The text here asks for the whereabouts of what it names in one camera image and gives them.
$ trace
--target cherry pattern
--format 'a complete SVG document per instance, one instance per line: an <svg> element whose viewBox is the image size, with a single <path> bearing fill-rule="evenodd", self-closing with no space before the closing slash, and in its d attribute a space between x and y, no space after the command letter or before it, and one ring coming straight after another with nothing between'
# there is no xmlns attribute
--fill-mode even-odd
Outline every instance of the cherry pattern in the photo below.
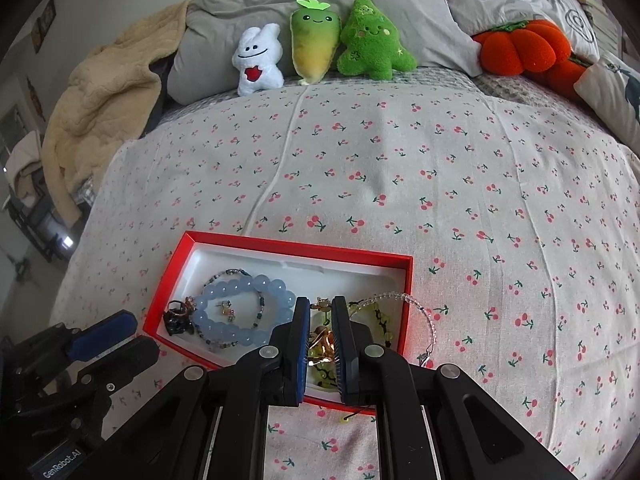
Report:
<svg viewBox="0 0 640 480"><path fill-rule="evenodd" d="M411 254L438 343L424 354L412 311L405 357L455 362L579 478L610 478L638 427L639 186L579 108L461 84L346 78L172 112L114 156L51 322L126 308L142 323L185 230ZM104 437L188 365L159 359L114 400ZM266 475L377 479L372 417L344 417L270 410Z"/></svg>

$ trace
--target plush toy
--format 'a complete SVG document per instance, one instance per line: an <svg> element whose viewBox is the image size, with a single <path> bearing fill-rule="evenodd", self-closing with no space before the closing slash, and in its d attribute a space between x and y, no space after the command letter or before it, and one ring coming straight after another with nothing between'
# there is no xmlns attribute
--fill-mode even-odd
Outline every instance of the plush toy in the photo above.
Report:
<svg viewBox="0 0 640 480"><path fill-rule="evenodd" d="M354 1L340 40L347 46L338 58L338 70L344 75L390 80L392 69L410 72L416 67L394 24L371 0Z"/></svg>
<svg viewBox="0 0 640 480"><path fill-rule="evenodd" d="M263 28L250 27L242 33L231 59L240 71L239 96L281 88L284 84L282 72L276 66L282 57L279 33L280 25L276 23L268 23Z"/></svg>
<svg viewBox="0 0 640 480"><path fill-rule="evenodd" d="M498 75L544 72L571 55L567 38L547 20L510 23L473 38L482 44L482 68Z"/></svg>
<svg viewBox="0 0 640 480"><path fill-rule="evenodd" d="M300 84L318 83L326 74L340 43L340 16L318 0L296 0L303 9L290 19L293 66Z"/></svg>
<svg viewBox="0 0 640 480"><path fill-rule="evenodd" d="M583 98L574 90L574 84L577 83L585 70L587 70L585 64L572 56L565 61L556 63L544 72L524 72L524 75L542 86L548 86L569 101L586 105Z"/></svg>

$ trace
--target pillow with cartoon print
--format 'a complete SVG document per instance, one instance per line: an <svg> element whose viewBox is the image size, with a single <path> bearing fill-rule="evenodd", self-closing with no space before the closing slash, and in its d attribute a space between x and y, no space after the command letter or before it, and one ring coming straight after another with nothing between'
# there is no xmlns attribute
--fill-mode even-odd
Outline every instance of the pillow with cartoon print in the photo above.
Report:
<svg viewBox="0 0 640 480"><path fill-rule="evenodd" d="M600 58L596 37L577 0L447 0L453 19L470 36L523 20L551 20L571 43L575 55L592 63Z"/></svg>
<svg viewBox="0 0 640 480"><path fill-rule="evenodd" d="M604 52L574 89L613 134L640 156L640 73Z"/></svg>

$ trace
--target white rabbit plush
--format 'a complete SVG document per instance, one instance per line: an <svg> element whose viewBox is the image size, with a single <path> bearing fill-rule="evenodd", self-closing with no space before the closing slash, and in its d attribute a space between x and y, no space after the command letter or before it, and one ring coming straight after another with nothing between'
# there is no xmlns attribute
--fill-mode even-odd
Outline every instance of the white rabbit plush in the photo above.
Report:
<svg viewBox="0 0 640 480"><path fill-rule="evenodd" d="M263 28L250 27L242 33L231 60L240 71L239 96L281 88L284 84L282 72L276 66L282 57L279 33L277 23L267 23Z"/></svg>

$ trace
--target red jewelry box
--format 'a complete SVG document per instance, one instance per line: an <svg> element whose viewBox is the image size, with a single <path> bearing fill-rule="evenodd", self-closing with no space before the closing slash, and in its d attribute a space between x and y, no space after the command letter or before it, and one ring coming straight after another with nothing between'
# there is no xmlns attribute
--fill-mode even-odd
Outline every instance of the red jewelry box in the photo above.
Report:
<svg viewBox="0 0 640 480"><path fill-rule="evenodd" d="M264 273L271 279L283 279L293 293L306 296L313 303L316 296L329 299L345 296L347 301L356 301L380 292L396 291L410 294L413 266L413 257L404 254L186 231L160 279L143 330L207 368L229 366L255 346L236 346L213 352L197 335L169 336L162 323L162 314L167 310L169 301L183 301L186 296L201 294L204 283L213 274L238 267L246 269L254 276ZM391 340L392 349L402 353L409 305L403 303L400 306L397 300L387 301L384 305L382 301L378 303L380 309L390 317L394 333ZM369 325L375 341L382 344L382 331L372 319L372 315L367 319L365 310L354 314L353 319ZM318 311L312 311L312 328L320 324L314 323L314 316L319 315ZM339 402L337 392L327 392L310 382L309 374L305 401L319 406L353 411Z"/></svg>

